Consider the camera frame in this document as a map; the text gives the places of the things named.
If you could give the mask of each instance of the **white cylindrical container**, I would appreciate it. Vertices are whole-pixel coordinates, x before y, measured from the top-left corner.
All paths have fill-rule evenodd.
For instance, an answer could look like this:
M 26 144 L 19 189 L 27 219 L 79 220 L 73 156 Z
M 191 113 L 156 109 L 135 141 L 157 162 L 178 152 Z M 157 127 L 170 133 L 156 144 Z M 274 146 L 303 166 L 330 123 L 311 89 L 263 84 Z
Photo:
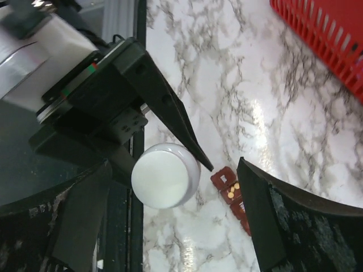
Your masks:
M 156 144 L 136 162 L 131 176 L 132 189 L 146 206 L 173 208 L 195 194 L 200 172 L 200 163 L 183 146 Z

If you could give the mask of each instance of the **white round object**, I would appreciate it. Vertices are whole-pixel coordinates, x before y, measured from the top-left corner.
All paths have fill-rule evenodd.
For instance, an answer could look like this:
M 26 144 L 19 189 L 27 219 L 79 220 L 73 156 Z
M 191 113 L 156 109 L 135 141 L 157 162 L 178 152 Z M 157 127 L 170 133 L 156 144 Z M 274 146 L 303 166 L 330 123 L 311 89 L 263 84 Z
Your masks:
M 157 144 L 135 164 L 131 183 L 136 197 L 146 206 L 167 209 L 187 202 L 196 192 L 200 165 L 184 147 Z

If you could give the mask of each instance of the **red plastic crate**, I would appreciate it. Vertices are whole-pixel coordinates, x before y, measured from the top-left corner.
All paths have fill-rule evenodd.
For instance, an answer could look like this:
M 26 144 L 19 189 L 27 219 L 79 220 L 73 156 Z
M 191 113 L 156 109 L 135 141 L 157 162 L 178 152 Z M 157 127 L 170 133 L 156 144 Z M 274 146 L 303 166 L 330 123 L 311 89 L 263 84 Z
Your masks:
M 363 104 L 363 0 L 270 0 Z

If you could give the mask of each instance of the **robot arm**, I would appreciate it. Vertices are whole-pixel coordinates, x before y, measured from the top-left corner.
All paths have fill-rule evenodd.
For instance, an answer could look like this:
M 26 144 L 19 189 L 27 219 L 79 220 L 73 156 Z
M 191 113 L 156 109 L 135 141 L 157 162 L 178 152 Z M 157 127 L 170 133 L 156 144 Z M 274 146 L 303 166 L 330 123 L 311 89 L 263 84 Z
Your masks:
M 48 14 L 29 4 L 29 13 L 19 16 L 24 6 L 17 10 L 18 1 L 25 2 L 11 0 L 11 8 L 0 9 L 0 39 L 7 46 L 0 51 L 0 77 L 6 82 L 0 99 L 34 111 L 44 125 L 29 141 L 36 153 L 83 167 L 107 157 L 114 173 L 128 176 L 123 144 L 147 124 L 142 112 L 147 105 L 213 169 L 183 103 L 142 44 L 128 38 L 109 46 L 69 6 Z M 39 25 L 30 28 L 28 22 Z

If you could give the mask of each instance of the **marble countertop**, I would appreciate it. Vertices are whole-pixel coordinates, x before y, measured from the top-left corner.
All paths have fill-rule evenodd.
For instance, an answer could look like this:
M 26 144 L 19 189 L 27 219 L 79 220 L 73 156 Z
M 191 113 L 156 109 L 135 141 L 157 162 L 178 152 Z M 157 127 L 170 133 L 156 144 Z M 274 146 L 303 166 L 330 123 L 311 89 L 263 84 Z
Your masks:
M 149 0 L 147 49 L 215 170 L 246 160 L 295 186 L 363 207 L 363 106 L 268 0 Z M 146 148 L 175 137 L 152 113 Z M 251 238 L 202 170 L 184 206 L 145 208 L 148 271 L 259 271 Z

